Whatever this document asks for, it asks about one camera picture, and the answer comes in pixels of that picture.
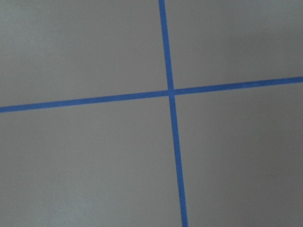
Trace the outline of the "blue tape grid lines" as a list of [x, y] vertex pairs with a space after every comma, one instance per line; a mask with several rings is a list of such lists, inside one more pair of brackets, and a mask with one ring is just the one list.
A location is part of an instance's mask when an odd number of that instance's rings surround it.
[[303, 78], [299, 76], [299, 77], [291, 77], [291, 78], [267, 79], [267, 80], [257, 80], [257, 81], [176, 89], [174, 87], [174, 80], [173, 80], [173, 70], [172, 70], [170, 44], [169, 44], [169, 29], [167, 23], [165, 1], [160, 0], [158, 2], [158, 5], [159, 5], [159, 13], [160, 13], [161, 36], [162, 36], [164, 62], [165, 62], [165, 70], [166, 70], [166, 81], [167, 81], [166, 90], [130, 93], [130, 94], [113, 95], [113, 96], [99, 96], [99, 97], [90, 97], [90, 98], [81, 98], [81, 99], [72, 99], [72, 100], [60, 100], [60, 101], [42, 102], [42, 103], [33, 103], [33, 104], [2, 106], [0, 108], [0, 111], [1, 113], [12, 113], [12, 112], [30, 111], [30, 110], [38, 110], [38, 109], [60, 108], [67, 106], [91, 105], [98, 103], [167, 97], [169, 100], [169, 112], [170, 112], [174, 158], [175, 158], [177, 183], [178, 183], [180, 217], [181, 217], [182, 226], [187, 227], [188, 213], [187, 213], [186, 193], [185, 193], [182, 157], [181, 157], [179, 130], [178, 130], [176, 96], [207, 93], [207, 92], [217, 92], [224, 90], [247, 89], [253, 87], [268, 87], [268, 86], [278, 86], [278, 85], [286, 85], [286, 84], [296, 84], [296, 83], [302, 83]]

